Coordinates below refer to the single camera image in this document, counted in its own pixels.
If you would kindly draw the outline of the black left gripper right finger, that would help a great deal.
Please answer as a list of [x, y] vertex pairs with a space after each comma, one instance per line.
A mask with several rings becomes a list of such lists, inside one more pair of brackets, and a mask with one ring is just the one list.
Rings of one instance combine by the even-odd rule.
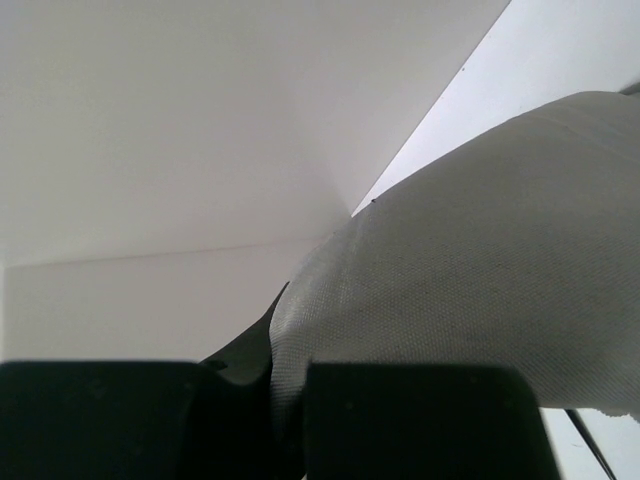
[[516, 372], [310, 364], [310, 479], [557, 479], [532, 390]]

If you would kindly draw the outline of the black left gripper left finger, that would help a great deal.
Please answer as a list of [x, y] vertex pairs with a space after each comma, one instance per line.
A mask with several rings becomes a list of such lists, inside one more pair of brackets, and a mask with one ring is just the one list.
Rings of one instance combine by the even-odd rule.
[[282, 479], [271, 315], [200, 362], [9, 361], [5, 479]]

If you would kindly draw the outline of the grey cloth placemat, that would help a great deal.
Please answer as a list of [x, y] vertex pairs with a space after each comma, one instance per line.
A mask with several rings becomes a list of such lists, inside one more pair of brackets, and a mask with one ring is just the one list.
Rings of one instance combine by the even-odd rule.
[[639, 412], [639, 100], [517, 116], [377, 197], [293, 276], [272, 418], [312, 360], [501, 365], [547, 408]]

